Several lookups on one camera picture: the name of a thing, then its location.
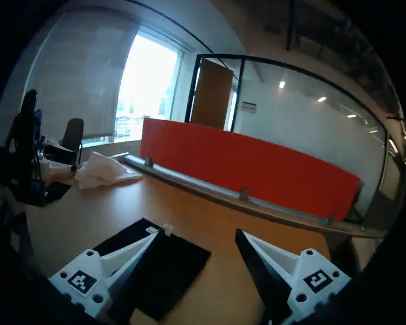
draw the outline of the roller shade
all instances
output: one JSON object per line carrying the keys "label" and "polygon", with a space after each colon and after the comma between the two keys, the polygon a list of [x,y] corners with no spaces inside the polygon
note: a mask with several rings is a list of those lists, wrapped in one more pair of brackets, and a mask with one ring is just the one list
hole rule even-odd
{"label": "roller shade", "polygon": [[72,118],[84,138],[113,135],[117,96],[140,25],[101,10],[68,12],[53,27],[29,76],[43,111],[42,134],[62,139]]}

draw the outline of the desk surface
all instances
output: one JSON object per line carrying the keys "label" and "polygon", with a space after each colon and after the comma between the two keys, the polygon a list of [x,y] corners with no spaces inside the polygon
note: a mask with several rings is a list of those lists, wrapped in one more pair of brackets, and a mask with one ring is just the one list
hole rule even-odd
{"label": "desk surface", "polygon": [[148,175],[137,183],[97,189],[80,190],[72,182],[61,200],[27,208],[35,256],[46,276],[141,217],[171,224],[174,234],[212,252],[162,324],[259,323],[264,307],[235,244],[236,228],[296,254],[314,248],[330,257],[320,233],[229,209]]}

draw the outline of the door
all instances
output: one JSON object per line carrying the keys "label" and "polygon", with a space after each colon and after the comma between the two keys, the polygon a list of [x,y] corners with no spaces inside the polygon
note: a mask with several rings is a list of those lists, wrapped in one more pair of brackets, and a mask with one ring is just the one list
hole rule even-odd
{"label": "door", "polygon": [[232,80],[233,71],[202,60],[191,123],[224,129]]}

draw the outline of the office chair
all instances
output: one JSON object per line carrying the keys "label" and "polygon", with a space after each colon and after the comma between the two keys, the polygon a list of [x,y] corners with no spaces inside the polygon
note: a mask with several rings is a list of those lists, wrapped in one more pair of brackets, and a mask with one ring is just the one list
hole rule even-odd
{"label": "office chair", "polygon": [[78,163],[80,163],[81,160],[80,146],[82,146],[81,140],[83,138],[83,131],[84,131],[84,121],[82,119],[76,118],[69,120],[61,143],[61,146],[74,152],[74,155],[71,158],[69,165],[75,164],[75,161],[77,160],[78,156],[78,151],[80,151],[80,157],[78,159]]}

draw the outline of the red desk divider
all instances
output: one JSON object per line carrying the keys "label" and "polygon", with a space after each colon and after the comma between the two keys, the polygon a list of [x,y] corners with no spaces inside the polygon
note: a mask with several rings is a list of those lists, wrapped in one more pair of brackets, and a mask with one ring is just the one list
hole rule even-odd
{"label": "red desk divider", "polygon": [[140,157],[154,164],[289,209],[346,216],[359,178],[310,155],[193,123],[145,119]]}

